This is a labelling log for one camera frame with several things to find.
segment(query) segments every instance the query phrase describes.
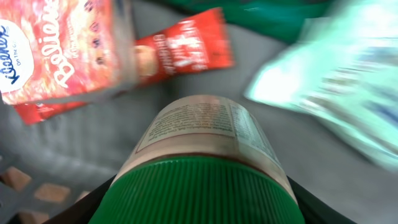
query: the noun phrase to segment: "kleenex logo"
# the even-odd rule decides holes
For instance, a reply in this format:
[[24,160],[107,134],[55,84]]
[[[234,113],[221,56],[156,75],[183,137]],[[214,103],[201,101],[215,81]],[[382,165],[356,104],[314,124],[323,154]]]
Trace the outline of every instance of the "kleenex logo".
[[0,27],[0,75],[4,75],[6,78],[10,79],[12,85],[18,80],[19,75],[17,75],[14,65],[12,64],[10,50],[8,48],[9,29],[7,28],[4,26]]
[[34,60],[29,39],[12,21],[0,19],[0,91],[20,90],[33,75]]

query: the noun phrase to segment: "green cap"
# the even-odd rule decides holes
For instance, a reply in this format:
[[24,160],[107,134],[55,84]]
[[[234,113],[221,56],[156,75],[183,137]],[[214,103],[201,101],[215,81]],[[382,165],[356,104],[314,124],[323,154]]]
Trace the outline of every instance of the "green cap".
[[175,156],[115,181],[97,223],[305,223],[292,197],[265,174],[217,157]]

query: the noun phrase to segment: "snack package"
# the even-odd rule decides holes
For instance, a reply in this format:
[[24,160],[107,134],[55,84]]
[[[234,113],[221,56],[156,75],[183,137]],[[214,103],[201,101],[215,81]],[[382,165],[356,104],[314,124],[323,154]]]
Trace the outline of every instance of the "snack package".
[[21,104],[15,105],[14,108],[19,116],[24,120],[25,124],[34,124],[45,121],[47,118],[64,111],[86,105],[86,102],[69,102],[59,104]]
[[[174,75],[228,68],[234,64],[219,8],[188,17],[137,40],[132,50],[136,54],[141,87]],[[85,104],[21,104],[14,108],[26,124],[34,124]]]
[[342,1],[306,40],[262,67],[245,96],[314,114],[370,160],[397,170],[396,21],[397,1]]
[[67,101],[134,83],[130,14],[127,0],[0,1],[3,102]]

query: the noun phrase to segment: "red snack bag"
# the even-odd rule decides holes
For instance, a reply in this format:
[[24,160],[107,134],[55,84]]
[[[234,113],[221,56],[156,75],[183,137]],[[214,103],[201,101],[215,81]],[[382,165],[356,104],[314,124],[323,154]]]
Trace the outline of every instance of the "red snack bag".
[[34,124],[45,121],[54,115],[72,110],[79,106],[86,105],[85,102],[70,102],[60,104],[21,104],[15,105],[14,108],[19,116],[24,120],[25,124]]
[[127,64],[115,44],[124,24],[115,10],[112,0],[1,0],[3,102],[67,98],[116,86]]
[[221,8],[137,40],[135,52],[141,85],[234,64]]

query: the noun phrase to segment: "nutrition label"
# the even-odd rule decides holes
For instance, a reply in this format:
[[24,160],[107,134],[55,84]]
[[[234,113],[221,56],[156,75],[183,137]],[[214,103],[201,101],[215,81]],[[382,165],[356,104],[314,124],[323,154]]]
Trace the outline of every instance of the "nutrition label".
[[219,130],[232,133],[228,111],[225,105],[199,103],[185,105],[159,116],[148,133],[148,141],[155,141],[163,136],[194,130]]
[[270,159],[280,166],[274,151],[264,133],[259,130],[259,125],[247,111],[240,105],[231,105],[235,135],[240,143],[245,143],[265,153]]
[[238,148],[250,146],[280,166],[271,145],[250,113],[239,104],[220,99],[169,105],[147,130],[136,153],[155,142],[188,134],[217,134],[234,138]]

